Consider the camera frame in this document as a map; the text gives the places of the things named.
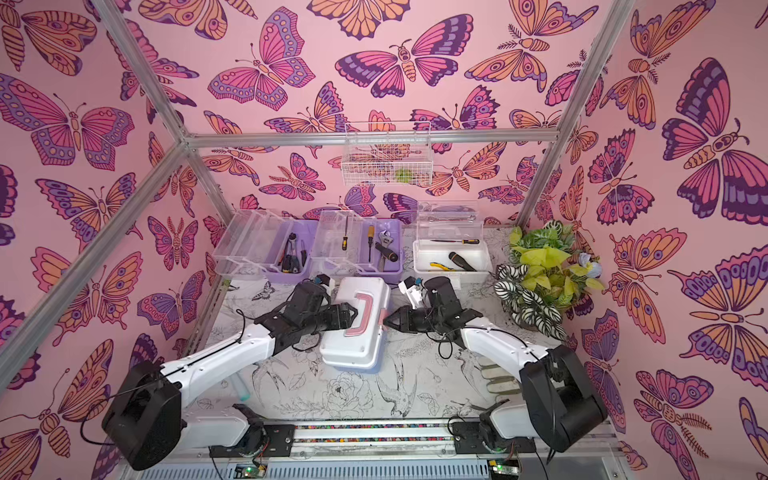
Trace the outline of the white toolbox clear lid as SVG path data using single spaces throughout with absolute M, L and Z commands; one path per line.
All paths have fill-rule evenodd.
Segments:
M 471 222 L 429 223 L 430 215 L 458 215 L 473 217 Z M 419 204 L 415 217 L 416 239 L 412 244 L 414 273 L 426 280 L 437 276 L 449 278 L 455 289 L 469 288 L 484 283 L 493 269 L 489 248 L 484 240 L 484 221 L 476 201 L 431 200 Z M 433 239 L 479 239 L 478 245 L 435 243 Z M 457 267 L 448 258 L 450 252 L 457 252 L 473 267 L 474 272 L 460 269 L 445 272 L 430 267 L 430 262 Z

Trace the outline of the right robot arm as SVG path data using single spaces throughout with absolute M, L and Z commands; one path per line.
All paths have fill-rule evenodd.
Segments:
M 520 385 L 523 404 L 499 401 L 479 416 L 478 430 L 488 449 L 539 438 L 551 451 L 563 453 L 607 420 L 608 409 L 572 349 L 528 343 L 496 326 L 464 307 L 445 276 L 425 282 L 408 277 L 398 288 L 409 304 L 386 317 L 385 326 L 401 333 L 434 333 L 492 361 Z

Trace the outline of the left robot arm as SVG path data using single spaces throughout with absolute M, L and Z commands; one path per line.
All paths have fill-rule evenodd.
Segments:
M 264 422 L 250 407 L 234 413 L 186 420 L 184 410 L 202 393 L 248 365 L 267 360 L 304 336 L 367 325 L 369 300 L 334 304 L 329 288 L 304 281 L 277 307 L 246 317 L 240 333 L 211 347 L 162 365 L 143 361 L 125 377 L 102 420 L 114 447 L 135 471 L 147 470 L 173 451 L 222 447 L 257 452 Z

